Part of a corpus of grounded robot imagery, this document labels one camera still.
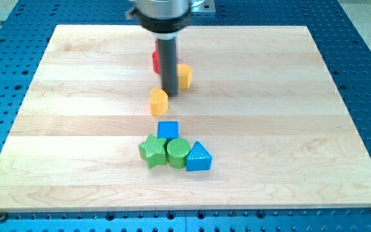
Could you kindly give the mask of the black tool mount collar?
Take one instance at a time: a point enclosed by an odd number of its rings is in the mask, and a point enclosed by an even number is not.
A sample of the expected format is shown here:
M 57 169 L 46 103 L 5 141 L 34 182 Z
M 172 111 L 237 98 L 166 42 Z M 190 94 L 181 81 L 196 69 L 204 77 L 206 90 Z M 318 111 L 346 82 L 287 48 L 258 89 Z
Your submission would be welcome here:
M 191 11 L 172 19 L 154 19 L 142 13 L 137 14 L 139 24 L 146 30 L 156 34 L 172 34 L 181 31 L 191 24 Z

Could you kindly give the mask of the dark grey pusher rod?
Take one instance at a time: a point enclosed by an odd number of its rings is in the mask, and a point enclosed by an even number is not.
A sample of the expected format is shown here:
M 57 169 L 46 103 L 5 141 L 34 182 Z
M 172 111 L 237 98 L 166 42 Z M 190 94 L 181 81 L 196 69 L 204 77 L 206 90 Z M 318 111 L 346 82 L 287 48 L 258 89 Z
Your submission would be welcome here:
M 162 89 L 169 97 L 178 93 L 176 40 L 158 39 L 158 57 Z

